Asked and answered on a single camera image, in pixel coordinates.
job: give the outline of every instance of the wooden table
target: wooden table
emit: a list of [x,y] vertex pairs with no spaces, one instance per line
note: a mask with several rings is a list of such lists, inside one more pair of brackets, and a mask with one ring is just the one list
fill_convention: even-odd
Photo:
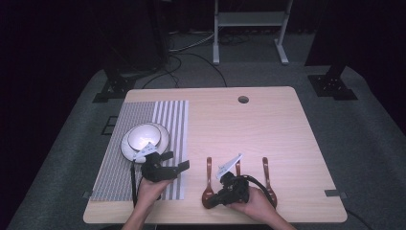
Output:
[[[244,96],[248,103],[240,103]],[[241,173],[265,183],[262,157],[269,161],[278,212],[289,222],[343,222],[347,219],[326,162],[317,145],[295,90],[291,87],[144,89],[128,92],[125,103],[189,101],[188,157],[184,200],[159,200],[146,223],[256,223],[222,205],[207,210],[201,195],[206,187],[206,158],[217,167],[243,153]],[[89,201],[87,223],[123,223],[131,201]]]

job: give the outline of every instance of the gray carpet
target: gray carpet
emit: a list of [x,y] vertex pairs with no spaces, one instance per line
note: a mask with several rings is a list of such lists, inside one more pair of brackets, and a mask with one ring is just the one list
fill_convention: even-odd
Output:
[[[373,229],[406,229],[406,137],[365,80],[350,68],[345,70],[342,79],[354,91],[357,101],[334,101],[316,96],[307,75],[324,74],[327,68],[304,67],[312,34],[285,37],[283,46],[290,61],[287,66],[280,64],[273,36],[252,35],[245,43],[220,46],[217,69],[227,85],[295,88],[333,181],[337,189],[348,196],[343,199],[346,208]],[[172,48],[200,38],[174,35]],[[212,60],[210,45],[191,48],[185,53]],[[202,58],[175,56],[182,60],[181,67],[173,73],[175,79],[165,75],[146,88],[224,86],[213,66]],[[167,70],[170,71],[178,65],[178,59],[169,60]],[[158,74],[137,80],[134,88],[142,88]],[[101,229],[111,225],[86,224],[82,220],[87,203],[82,194],[91,191],[109,142],[109,136],[101,135],[102,129],[109,116],[119,114],[123,103],[122,99],[92,103],[105,82],[106,75],[100,70],[83,90],[8,229]],[[339,224],[295,226],[298,229],[367,229],[352,215]]]

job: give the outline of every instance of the white object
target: white object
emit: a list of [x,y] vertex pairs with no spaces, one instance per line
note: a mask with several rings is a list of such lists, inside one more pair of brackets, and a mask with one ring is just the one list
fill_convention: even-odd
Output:
[[128,135],[128,144],[134,150],[142,150],[148,143],[156,146],[161,140],[159,128],[150,124],[142,124],[132,128]]
[[[157,147],[156,152],[158,152],[159,154],[164,153],[169,144],[169,133],[168,133],[167,129],[164,126],[161,126],[161,125],[155,124],[155,123],[146,123],[146,125],[155,126],[160,130],[161,140],[160,140],[159,144],[156,146]],[[122,144],[121,144],[122,154],[129,161],[135,160],[136,163],[144,163],[144,162],[146,162],[146,158],[145,157],[136,157],[136,154],[138,153],[138,151],[134,150],[128,144],[127,140],[128,140],[128,136],[129,136],[129,133],[131,132],[131,130],[128,133],[126,133],[125,136],[123,137]]]
[[156,146],[152,145],[151,143],[148,143],[143,149],[141,149],[139,152],[137,152],[137,154],[135,154],[134,160],[146,157],[147,155],[150,155],[151,153],[157,150],[158,149],[156,148]]
[[290,9],[293,0],[288,0],[285,11],[257,11],[257,12],[220,12],[218,11],[218,0],[214,2],[214,42],[213,42],[213,64],[220,63],[218,52],[218,28],[235,26],[280,26],[279,37],[275,39],[278,54],[283,65],[289,64],[286,53],[282,47],[284,33],[289,20]]
[[219,166],[217,175],[215,177],[217,177],[217,179],[220,179],[221,176],[227,173],[236,164],[236,162],[238,162],[239,159],[241,159],[241,157],[242,153],[239,153],[238,156],[233,158],[231,161],[225,163],[224,165]]

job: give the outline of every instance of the wooden spoon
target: wooden spoon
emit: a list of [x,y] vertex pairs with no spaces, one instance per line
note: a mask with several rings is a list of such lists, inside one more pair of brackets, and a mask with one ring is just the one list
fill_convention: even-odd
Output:
[[236,162],[236,172],[237,172],[237,175],[241,175],[241,166],[240,166],[239,161]]
[[208,199],[214,195],[212,189],[212,157],[207,157],[207,186],[202,195],[203,206],[207,209],[213,208]]
[[266,190],[268,191],[269,195],[272,197],[272,201],[274,201],[275,207],[278,205],[278,199],[275,192],[271,188],[271,181],[269,179],[269,168],[268,168],[268,158],[262,158],[263,164],[263,171],[265,172],[265,179],[266,179]]

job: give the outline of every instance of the metal stand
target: metal stand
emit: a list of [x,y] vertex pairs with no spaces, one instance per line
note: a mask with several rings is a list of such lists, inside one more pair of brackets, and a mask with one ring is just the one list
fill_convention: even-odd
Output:
[[93,99],[93,103],[107,103],[109,99],[123,99],[126,93],[134,88],[135,80],[123,78],[117,69],[104,69],[107,76],[101,93]]
[[325,75],[310,75],[308,79],[318,97],[333,97],[334,100],[358,100],[352,90],[341,81],[346,64],[333,64]]
[[219,12],[218,0],[214,3],[213,64],[220,63],[218,52],[218,28],[233,26],[281,26],[279,37],[274,40],[283,65],[289,64],[282,47],[284,33],[290,16],[293,0],[288,0],[285,11],[265,12]]

